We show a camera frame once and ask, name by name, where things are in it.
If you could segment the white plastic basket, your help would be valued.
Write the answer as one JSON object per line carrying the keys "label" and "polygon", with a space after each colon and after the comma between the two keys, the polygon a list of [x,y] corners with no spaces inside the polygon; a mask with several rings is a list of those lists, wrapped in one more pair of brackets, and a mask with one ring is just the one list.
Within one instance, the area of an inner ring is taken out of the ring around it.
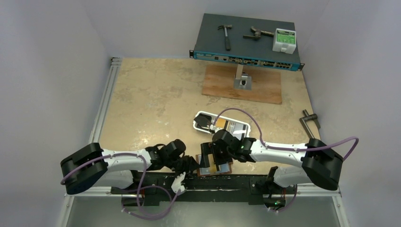
{"label": "white plastic basket", "polygon": [[220,116],[217,119],[216,117],[217,114],[199,111],[193,120],[193,128],[208,134],[226,130],[239,140],[249,137],[251,132],[250,124],[224,116]]}

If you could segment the brown leather card holder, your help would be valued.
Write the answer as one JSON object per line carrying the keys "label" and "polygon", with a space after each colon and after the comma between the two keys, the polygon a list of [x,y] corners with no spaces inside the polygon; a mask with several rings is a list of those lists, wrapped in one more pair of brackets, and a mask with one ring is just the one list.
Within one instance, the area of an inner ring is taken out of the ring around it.
{"label": "brown leather card holder", "polygon": [[232,162],[217,166],[212,154],[207,155],[204,163],[206,163],[206,160],[209,162],[209,167],[199,167],[197,169],[197,176],[226,175],[232,173]]}

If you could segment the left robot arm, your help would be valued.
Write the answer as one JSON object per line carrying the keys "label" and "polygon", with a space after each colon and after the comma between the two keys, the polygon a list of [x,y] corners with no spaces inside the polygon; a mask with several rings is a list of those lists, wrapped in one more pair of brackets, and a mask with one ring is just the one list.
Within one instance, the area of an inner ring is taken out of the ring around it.
{"label": "left robot arm", "polygon": [[168,144],[156,144],[137,151],[114,151],[93,142],[61,161],[61,185],[69,195],[82,193],[92,187],[111,186],[128,193],[140,190],[141,180],[132,171],[160,170],[174,172],[171,189],[176,194],[186,191],[183,180],[200,165],[194,157],[185,155],[186,145],[179,139]]}

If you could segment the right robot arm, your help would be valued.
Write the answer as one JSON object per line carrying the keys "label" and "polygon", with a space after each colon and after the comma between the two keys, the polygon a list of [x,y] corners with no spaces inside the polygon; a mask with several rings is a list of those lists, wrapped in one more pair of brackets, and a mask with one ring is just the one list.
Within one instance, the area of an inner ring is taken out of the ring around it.
{"label": "right robot arm", "polygon": [[212,136],[211,142],[202,143],[200,147],[202,168],[211,165],[206,163],[209,155],[213,156],[218,166],[232,160],[286,164],[287,167],[271,168],[265,180],[270,192],[303,183],[335,191],[339,187],[344,162],[340,154],[318,139],[301,144],[267,143],[249,137],[238,139],[226,130],[219,130]]}

